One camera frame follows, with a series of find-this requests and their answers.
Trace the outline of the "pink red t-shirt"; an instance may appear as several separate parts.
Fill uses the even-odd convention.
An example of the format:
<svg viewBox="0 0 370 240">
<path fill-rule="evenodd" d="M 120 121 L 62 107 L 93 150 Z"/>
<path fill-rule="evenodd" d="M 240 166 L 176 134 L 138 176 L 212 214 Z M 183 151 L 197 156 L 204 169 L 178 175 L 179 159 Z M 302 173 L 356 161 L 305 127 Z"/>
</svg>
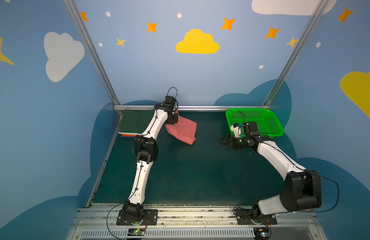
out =
<svg viewBox="0 0 370 240">
<path fill-rule="evenodd" d="M 178 122 L 174 125 L 166 125 L 167 132 L 176 139 L 192 145 L 196 141 L 197 123 L 181 117 L 178 111 Z"/>
</svg>

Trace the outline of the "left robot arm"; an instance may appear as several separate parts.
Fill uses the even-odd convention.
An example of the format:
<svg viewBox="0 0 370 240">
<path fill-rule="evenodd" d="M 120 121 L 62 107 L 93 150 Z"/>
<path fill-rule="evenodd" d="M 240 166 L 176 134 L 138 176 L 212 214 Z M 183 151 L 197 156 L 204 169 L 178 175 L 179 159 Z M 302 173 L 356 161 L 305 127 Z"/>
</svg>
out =
<svg viewBox="0 0 370 240">
<path fill-rule="evenodd" d="M 166 96 L 163 103 L 155 105 L 152 120 L 141 135 L 135 137 L 134 157 L 137 164 L 133 189 L 124 203 L 121 217 L 133 224 L 139 223 L 144 217 L 145 192 L 150 170 L 158 158 L 157 137 L 163 125 L 178 122 L 175 97 Z"/>
</svg>

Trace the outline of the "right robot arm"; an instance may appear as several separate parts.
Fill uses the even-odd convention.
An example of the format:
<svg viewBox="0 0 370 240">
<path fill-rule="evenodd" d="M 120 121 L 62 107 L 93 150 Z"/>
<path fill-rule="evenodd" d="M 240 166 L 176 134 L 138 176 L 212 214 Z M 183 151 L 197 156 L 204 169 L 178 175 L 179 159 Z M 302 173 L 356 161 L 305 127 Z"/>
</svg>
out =
<svg viewBox="0 0 370 240">
<path fill-rule="evenodd" d="M 284 183 L 281 192 L 268 199 L 256 202 L 251 217 L 260 218 L 273 214 L 316 209 L 322 205 L 321 177 L 298 164 L 267 135 L 261 135 L 256 122 L 231 126 L 233 134 L 219 140 L 237 152 L 251 148 L 264 157 L 280 174 Z"/>
</svg>

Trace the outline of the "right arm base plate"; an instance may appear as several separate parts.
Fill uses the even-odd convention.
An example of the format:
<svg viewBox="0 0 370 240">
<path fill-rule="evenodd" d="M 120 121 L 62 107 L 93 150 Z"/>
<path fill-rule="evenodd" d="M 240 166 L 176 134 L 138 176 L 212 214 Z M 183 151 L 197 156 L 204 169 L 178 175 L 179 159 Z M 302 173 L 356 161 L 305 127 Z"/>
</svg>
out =
<svg viewBox="0 0 370 240">
<path fill-rule="evenodd" d="M 234 208 L 232 213 L 237 219 L 239 225 L 276 225 L 275 215 L 261 215 L 252 213 L 251 209 Z"/>
</svg>

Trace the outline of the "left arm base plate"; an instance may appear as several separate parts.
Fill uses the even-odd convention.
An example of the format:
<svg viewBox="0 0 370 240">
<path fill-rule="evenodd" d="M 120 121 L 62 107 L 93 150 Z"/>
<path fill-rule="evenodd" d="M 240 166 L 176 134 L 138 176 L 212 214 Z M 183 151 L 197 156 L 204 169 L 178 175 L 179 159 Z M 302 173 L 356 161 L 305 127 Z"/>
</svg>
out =
<svg viewBox="0 0 370 240">
<path fill-rule="evenodd" d="M 126 214 L 122 212 L 119 213 L 116 225 L 117 226 L 145 226 L 148 224 L 149 226 L 155 226 L 158 220 L 158 210 L 156 209 L 147 209 L 144 210 L 144 214 L 142 215 L 142 219 L 137 221 L 132 219 L 131 217 L 127 217 Z"/>
</svg>

